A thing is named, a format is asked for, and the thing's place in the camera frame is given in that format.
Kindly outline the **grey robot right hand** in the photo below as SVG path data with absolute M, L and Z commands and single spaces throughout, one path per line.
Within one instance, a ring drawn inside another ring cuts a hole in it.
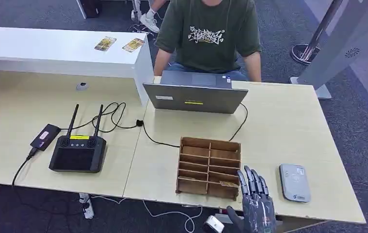
M 240 170 L 237 171 L 242 192 L 243 218 L 237 215 L 232 206 L 227 206 L 229 219 L 241 233 L 274 233 L 276 215 L 266 181 L 247 165 L 244 170 L 246 176 Z

